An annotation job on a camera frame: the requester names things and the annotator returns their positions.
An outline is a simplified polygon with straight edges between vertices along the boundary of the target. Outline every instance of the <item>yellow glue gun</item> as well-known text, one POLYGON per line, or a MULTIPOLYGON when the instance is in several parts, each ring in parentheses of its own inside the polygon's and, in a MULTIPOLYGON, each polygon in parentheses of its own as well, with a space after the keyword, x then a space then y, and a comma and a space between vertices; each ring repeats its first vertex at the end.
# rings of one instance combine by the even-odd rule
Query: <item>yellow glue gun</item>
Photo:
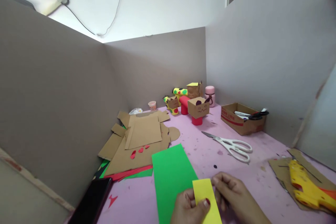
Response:
POLYGON ((320 209, 320 205, 336 213, 336 193, 317 187, 308 177, 306 169, 296 160, 289 162, 289 173, 294 190, 295 198, 302 204, 313 209, 320 209))

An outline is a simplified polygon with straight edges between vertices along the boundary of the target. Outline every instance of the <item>hand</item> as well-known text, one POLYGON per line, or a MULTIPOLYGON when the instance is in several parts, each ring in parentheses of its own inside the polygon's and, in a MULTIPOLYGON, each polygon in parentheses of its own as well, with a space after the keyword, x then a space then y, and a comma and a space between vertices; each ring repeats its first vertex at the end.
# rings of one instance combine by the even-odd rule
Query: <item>hand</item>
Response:
POLYGON ((228 201, 241 223, 271 224, 241 180, 220 172, 212 177, 211 182, 216 187, 217 204, 223 211, 226 209, 225 201, 228 201))
POLYGON ((210 209, 208 199, 201 200, 197 206, 193 189, 177 195, 170 224, 202 224, 210 209))

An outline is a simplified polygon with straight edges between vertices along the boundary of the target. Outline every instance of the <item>paper cup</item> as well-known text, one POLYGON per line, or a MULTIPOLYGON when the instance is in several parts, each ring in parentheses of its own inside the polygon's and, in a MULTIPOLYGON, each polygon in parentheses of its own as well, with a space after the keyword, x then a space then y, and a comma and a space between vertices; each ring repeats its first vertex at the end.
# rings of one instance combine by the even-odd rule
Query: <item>paper cup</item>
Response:
POLYGON ((156 110, 156 101, 151 101, 148 103, 149 109, 151 111, 155 111, 156 110))

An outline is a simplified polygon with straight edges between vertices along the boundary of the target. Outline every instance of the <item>white scissors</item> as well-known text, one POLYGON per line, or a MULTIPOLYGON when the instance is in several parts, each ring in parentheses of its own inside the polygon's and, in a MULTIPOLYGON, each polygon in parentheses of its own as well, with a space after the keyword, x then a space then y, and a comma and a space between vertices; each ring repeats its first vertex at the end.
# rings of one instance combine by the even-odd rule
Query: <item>white scissors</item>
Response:
POLYGON ((214 135, 211 135, 209 133, 206 133, 204 131, 202 131, 202 133, 204 135, 208 136, 208 137, 213 138, 218 143, 220 143, 221 145, 223 145, 225 147, 225 149, 227 149, 227 151, 235 159, 238 159, 239 161, 244 162, 244 163, 248 163, 250 161, 250 156, 247 153, 251 153, 252 152, 252 147, 248 143, 246 143, 244 141, 240 141, 240 140, 230 140, 230 139, 221 138, 221 137, 214 136, 214 135), (235 152, 237 152, 238 154, 246 157, 246 159, 242 159, 242 158, 238 157, 237 155, 234 155, 233 152, 232 152, 232 150, 235 151, 235 152))

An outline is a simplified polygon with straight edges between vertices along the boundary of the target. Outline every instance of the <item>red paper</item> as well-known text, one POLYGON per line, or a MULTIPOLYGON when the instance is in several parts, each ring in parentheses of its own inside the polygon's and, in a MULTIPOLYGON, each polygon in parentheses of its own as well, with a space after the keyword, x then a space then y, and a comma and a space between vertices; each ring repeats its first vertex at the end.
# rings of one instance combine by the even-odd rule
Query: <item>red paper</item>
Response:
POLYGON ((136 168, 136 169, 128 170, 128 171, 123 171, 120 173, 105 176, 104 178, 110 177, 112 178, 113 181, 120 181, 128 176, 131 176, 131 175, 134 175, 134 174, 137 174, 139 172, 149 170, 149 169, 153 169, 153 165, 148 165, 148 166, 144 166, 144 167, 140 167, 140 168, 136 168))

